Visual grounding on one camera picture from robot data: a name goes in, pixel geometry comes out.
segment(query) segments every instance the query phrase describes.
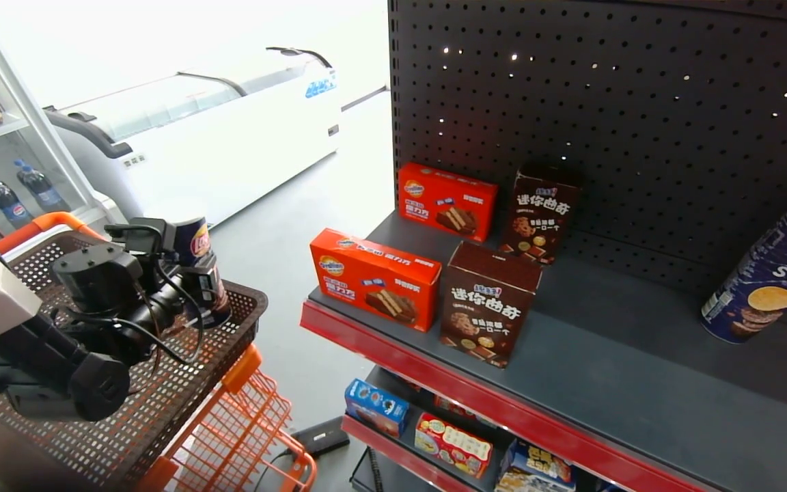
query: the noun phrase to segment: freezer lid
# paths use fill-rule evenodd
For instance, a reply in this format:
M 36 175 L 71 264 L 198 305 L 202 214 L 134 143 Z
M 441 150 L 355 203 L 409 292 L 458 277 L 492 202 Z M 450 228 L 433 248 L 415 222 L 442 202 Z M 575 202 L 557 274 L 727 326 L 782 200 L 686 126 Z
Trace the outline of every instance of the freezer lid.
M 82 124 L 96 126 L 110 142 L 121 142 L 238 97 L 234 88 L 220 81 L 175 75 L 87 100 L 58 112 Z
M 319 55 L 292 48 L 266 48 L 206 57 L 200 65 L 178 72 L 227 83 L 241 96 L 249 96 L 303 75 L 331 77 L 332 67 Z

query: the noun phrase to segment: red snack box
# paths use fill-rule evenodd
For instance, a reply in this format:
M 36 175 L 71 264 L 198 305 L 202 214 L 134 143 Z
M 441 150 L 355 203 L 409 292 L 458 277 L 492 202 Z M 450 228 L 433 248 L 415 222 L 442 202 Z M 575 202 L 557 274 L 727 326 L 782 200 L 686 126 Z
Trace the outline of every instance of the red snack box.
M 328 296 L 425 333 L 433 324 L 439 262 L 328 228 L 312 258 Z
M 400 168 L 400 215 L 483 243 L 497 185 L 410 162 Z
M 415 428 L 415 447 L 475 478 L 482 477 L 493 450 L 490 443 L 426 412 Z
M 515 177 L 500 250 L 552 264 L 581 194 L 582 177 L 556 167 L 527 164 Z

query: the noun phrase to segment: black power adapter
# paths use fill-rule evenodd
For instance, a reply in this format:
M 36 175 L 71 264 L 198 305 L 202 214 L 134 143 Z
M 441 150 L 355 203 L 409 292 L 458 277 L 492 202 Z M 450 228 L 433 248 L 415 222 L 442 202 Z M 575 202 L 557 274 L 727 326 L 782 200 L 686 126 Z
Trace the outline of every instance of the black power adapter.
M 291 437 L 299 441 L 305 451 L 315 459 L 350 443 L 348 434 L 342 430 L 341 416 L 308 429 L 298 430 L 291 434 Z

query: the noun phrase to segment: orange shopping cart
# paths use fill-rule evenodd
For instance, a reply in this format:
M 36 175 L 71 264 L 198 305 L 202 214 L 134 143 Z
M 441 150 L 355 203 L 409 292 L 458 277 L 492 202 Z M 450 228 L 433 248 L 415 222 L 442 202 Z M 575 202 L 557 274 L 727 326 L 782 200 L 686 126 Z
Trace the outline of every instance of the orange shopping cart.
M 59 225 L 72 231 L 40 238 Z M 54 213 L 0 240 L 0 252 L 34 243 L 10 266 L 49 312 L 70 302 L 53 282 L 50 263 L 103 240 L 74 216 Z M 263 490 L 309 490 L 315 463 L 285 432 L 290 402 L 259 371 L 262 358 L 252 344 L 266 296 L 224 284 L 232 317 L 206 331 L 197 363 L 163 359 L 158 370 L 153 364 L 134 366 L 133 381 L 144 390 L 106 420 L 26 420 L 0 395 L 0 480 L 15 490 L 44 476 L 54 489 L 228 492 L 253 490 L 262 478 Z M 193 348 L 195 336 L 189 330 L 173 332 L 166 342 L 180 351 Z M 9 458 L 15 454 L 21 456 L 17 462 Z M 290 455 L 291 464 L 275 466 L 273 454 Z

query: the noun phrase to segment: brown cookie box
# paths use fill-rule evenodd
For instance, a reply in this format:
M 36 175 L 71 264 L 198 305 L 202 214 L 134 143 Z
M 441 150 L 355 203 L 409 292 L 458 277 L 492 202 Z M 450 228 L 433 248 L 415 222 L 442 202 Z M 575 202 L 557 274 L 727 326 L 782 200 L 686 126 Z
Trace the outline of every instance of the brown cookie box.
M 542 265 L 462 242 L 445 272 L 441 340 L 499 368 L 509 364 Z
M 515 177 L 500 250 L 552 264 L 581 194 L 582 178 L 544 165 L 523 165 Z

